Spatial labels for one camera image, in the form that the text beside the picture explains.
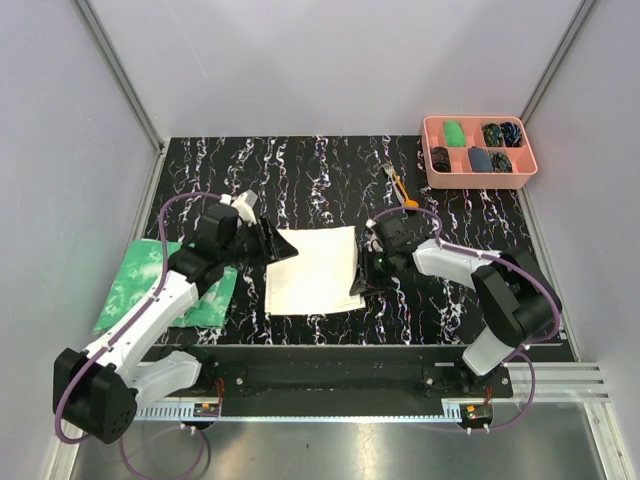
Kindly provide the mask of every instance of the gray floor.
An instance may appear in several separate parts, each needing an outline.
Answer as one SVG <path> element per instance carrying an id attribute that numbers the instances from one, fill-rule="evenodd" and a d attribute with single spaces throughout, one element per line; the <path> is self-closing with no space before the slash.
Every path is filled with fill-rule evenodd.
<path id="1" fill-rule="evenodd" d="M 501 418 L 515 407 L 499 405 Z M 125 435 L 135 453 L 166 423 L 135 423 Z M 604 479 L 586 417 L 579 406 L 535 405 L 515 428 L 489 435 L 457 435 L 400 424 L 232 424 L 206 431 L 211 458 L 193 478 L 213 479 Z M 172 431 L 133 455 L 139 471 L 172 478 L 199 448 Z M 73 480 L 135 478 L 117 444 L 89 440 L 80 447 Z"/>

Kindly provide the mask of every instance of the tie-dye green towel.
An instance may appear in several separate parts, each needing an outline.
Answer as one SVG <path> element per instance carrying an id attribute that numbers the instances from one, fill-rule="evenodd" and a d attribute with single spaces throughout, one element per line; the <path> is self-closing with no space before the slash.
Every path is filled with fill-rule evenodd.
<path id="1" fill-rule="evenodd" d="M 169 242 L 169 255 L 181 244 Z M 152 287 L 162 271 L 162 246 L 157 240 L 137 240 L 131 244 L 104 304 L 98 324 L 100 333 L 113 327 Z M 225 314 L 238 272 L 226 267 L 224 276 L 187 312 L 176 318 L 174 327 L 223 327 Z"/>

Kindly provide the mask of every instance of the pink plastic bin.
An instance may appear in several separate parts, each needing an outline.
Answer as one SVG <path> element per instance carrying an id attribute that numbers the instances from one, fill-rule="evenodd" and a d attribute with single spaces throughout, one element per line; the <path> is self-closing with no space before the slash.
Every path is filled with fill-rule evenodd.
<path id="1" fill-rule="evenodd" d="M 466 147 L 447 147 L 443 126 L 455 120 L 462 126 L 467 137 Z M 488 123 L 512 122 L 522 129 L 522 146 L 516 148 L 487 147 L 482 135 L 482 127 Z M 431 149 L 445 147 L 449 151 L 451 173 L 436 172 L 431 163 Z M 479 147 L 488 152 L 504 153 L 513 166 L 513 173 L 474 173 L 469 163 L 469 148 Z M 527 133 L 520 119 L 516 117 L 427 117 L 422 128 L 422 149 L 429 185 L 433 188 L 465 189 L 510 189 L 522 188 L 538 171 L 536 159 L 531 151 Z"/>

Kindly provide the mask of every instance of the marble pattern tabletop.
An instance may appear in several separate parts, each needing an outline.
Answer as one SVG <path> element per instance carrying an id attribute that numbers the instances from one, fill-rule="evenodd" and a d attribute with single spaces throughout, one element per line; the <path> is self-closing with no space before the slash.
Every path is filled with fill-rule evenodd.
<path id="1" fill-rule="evenodd" d="M 515 191 L 435 190 L 429 187 L 418 136 L 174 138 L 146 226 L 158 238 L 157 215 L 170 197 L 207 191 L 258 194 L 257 211 L 279 228 L 364 224 L 398 205 L 381 170 L 391 161 L 411 198 L 436 211 L 444 238 L 483 249 L 525 245 L 531 239 Z M 204 202 L 176 204 L 168 239 L 181 241 L 197 225 Z M 429 235 L 433 223 L 405 215 Z M 394 288 L 348 313 L 270 316 L 264 311 L 265 269 L 241 268 L 222 330 L 171 328 L 160 344 L 460 344 L 483 328 L 475 293 L 453 282 L 415 273 L 393 277 Z"/>

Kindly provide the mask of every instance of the white cloth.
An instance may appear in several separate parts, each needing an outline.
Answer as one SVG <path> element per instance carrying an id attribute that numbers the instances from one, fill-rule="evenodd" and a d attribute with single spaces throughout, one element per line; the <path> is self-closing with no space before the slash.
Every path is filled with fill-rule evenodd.
<path id="1" fill-rule="evenodd" d="M 364 308 L 360 295 L 349 295 L 358 263 L 355 227 L 279 232 L 299 254 L 267 266 L 267 313 L 309 315 Z"/>

